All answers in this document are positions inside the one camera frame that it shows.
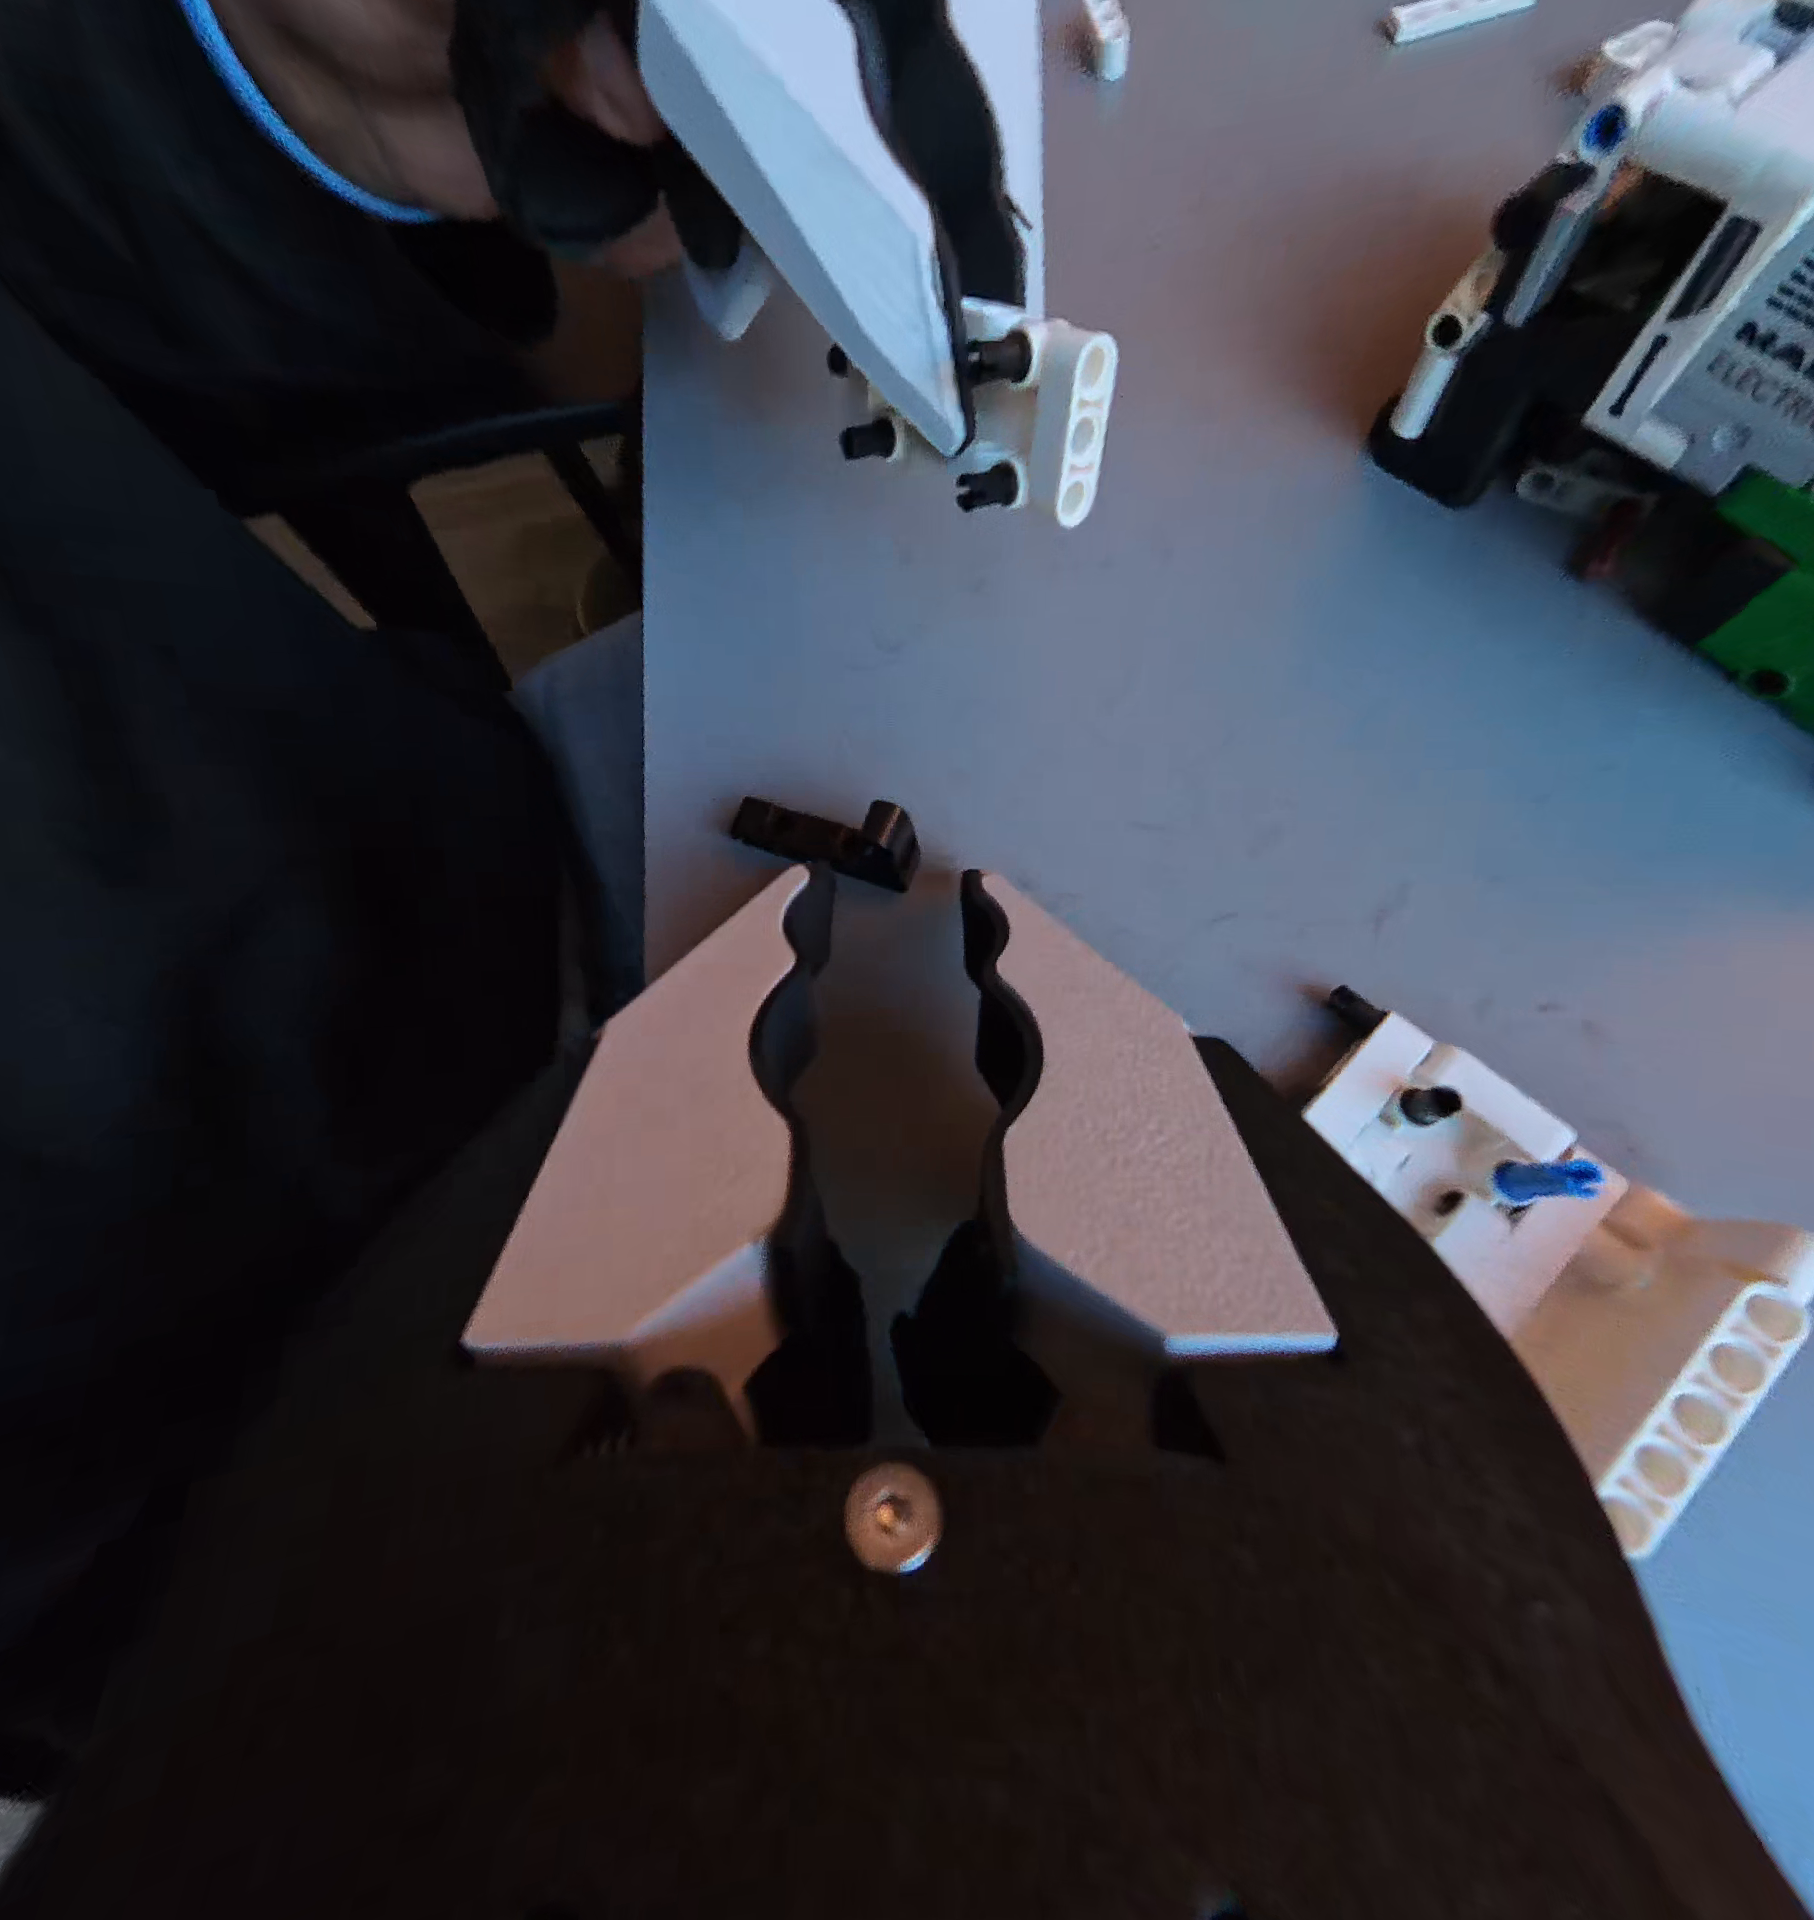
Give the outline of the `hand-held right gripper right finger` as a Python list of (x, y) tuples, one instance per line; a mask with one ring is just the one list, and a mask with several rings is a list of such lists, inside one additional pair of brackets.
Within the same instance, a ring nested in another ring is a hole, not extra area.
[(973, 1213), (893, 1358), (937, 1448), (1204, 1448), (1192, 1379), (1335, 1320), (1182, 1016), (1007, 878), (962, 878), (993, 1099)]

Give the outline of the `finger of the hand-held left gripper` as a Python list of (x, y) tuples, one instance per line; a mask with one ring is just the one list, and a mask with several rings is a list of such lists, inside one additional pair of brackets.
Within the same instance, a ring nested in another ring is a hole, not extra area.
[(987, 77), (962, 4), (649, 2), (655, 108), (830, 340), (940, 455), (975, 439)]
[(864, 2), (876, 132), (926, 203), (952, 316), (1037, 312), (1043, 291), (1043, 40), (1034, 2)]

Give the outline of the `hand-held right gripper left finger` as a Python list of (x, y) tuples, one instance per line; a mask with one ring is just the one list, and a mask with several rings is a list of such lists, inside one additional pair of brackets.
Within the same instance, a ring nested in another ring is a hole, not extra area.
[(796, 1091), (838, 880), (785, 867), (593, 1041), (465, 1328), (476, 1363), (708, 1379), (777, 1448), (872, 1437), (872, 1340)]

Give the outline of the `white lego block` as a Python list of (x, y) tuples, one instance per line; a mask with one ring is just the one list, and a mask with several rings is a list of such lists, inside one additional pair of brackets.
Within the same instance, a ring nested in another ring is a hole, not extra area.
[(1034, 512), (1077, 531), (1091, 513), (1112, 425), (1119, 348), (1111, 334), (1022, 312), (964, 301), (968, 396), (975, 439), (943, 455), (872, 383), (867, 415), (846, 419), (846, 464), (938, 467), (968, 513)]

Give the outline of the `black lego L-beam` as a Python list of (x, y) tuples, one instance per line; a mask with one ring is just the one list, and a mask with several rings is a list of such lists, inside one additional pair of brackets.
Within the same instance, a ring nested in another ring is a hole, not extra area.
[(920, 873), (920, 833), (911, 814), (890, 801), (869, 805), (857, 823), (844, 823), (744, 795), (728, 835), (791, 864), (830, 867), (850, 881), (905, 894)]

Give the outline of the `person's left forearm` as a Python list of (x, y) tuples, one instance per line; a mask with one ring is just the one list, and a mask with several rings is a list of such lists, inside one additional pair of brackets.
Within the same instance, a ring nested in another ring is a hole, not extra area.
[(175, 4), (0, 2), (0, 281), (207, 485), (540, 403), (545, 256), (390, 228), (240, 115)]

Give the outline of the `white lego panel assembly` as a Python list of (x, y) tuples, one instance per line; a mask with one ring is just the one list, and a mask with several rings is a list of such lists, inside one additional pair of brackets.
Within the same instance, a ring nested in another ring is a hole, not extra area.
[(1697, 1215), (1458, 1046), (1350, 985), (1305, 1119), (1508, 1340), (1650, 1558), (1814, 1331), (1814, 1232)]

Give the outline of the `white green lego truck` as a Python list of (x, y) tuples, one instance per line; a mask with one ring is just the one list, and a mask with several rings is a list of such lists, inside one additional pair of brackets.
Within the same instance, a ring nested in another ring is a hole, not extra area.
[(1814, 4), (1642, 21), (1580, 94), (1372, 459), (1569, 517), (1579, 578), (1814, 738)]

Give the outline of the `person's left hand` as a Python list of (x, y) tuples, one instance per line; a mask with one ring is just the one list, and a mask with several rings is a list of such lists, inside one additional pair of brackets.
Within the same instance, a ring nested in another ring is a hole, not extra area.
[(304, 147), (408, 212), (498, 205), (452, 82), (452, 2), (216, 2), (240, 67)]

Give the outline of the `blue wristband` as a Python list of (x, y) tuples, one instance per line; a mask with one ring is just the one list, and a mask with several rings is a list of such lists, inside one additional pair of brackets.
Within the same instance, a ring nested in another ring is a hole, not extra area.
[(327, 163), (314, 149), (287, 124), (281, 110), (239, 57), (212, 2), (175, 4), (195, 46), (207, 63), (213, 77), (224, 85), (231, 100), (239, 107), (246, 124), (309, 183), (322, 188), (337, 203), (377, 219), (390, 228), (431, 228), (439, 225), (442, 216), (383, 199), (346, 174)]

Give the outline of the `black chair frame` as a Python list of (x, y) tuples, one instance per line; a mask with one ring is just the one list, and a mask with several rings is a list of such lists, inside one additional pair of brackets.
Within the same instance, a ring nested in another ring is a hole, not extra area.
[(530, 402), (377, 439), (292, 445), (237, 464), (219, 492), (237, 515), (282, 517), (379, 629), (447, 638), (507, 681), (485, 627), (415, 502), (415, 486), (513, 457), (540, 457), (601, 536), (623, 583), (642, 589), (637, 524), (586, 452), (616, 440), (635, 454), (642, 405), (642, 390), (618, 399)]

